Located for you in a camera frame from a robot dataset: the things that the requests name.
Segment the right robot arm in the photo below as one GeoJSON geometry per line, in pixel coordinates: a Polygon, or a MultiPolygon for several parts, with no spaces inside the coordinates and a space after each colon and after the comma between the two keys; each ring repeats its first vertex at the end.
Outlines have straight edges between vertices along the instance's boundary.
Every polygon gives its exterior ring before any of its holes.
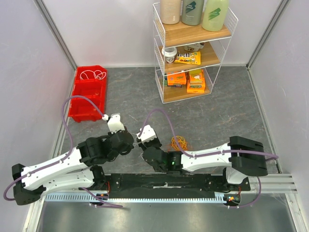
{"type": "Polygon", "coordinates": [[[241,184],[246,177],[268,175],[264,146],[261,142],[232,136],[221,146],[199,150],[165,152],[159,146],[143,146],[142,158],[161,173],[191,173],[210,167],[224,167],[229,184],[241,184]]]}

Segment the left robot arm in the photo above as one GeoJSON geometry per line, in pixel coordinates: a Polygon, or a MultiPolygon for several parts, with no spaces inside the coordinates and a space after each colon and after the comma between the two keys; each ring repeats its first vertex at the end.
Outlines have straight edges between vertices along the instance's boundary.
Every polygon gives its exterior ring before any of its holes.
{"type": "Polygon", "coordinates": [[[12,176],[17,205],[27,205],[42,196],[70,188],[100,190],[107,186],[102,165],[133,149],[133,136],[126,130],[91,137],[65,154],[33,166],[16,164],[12,176]]]}

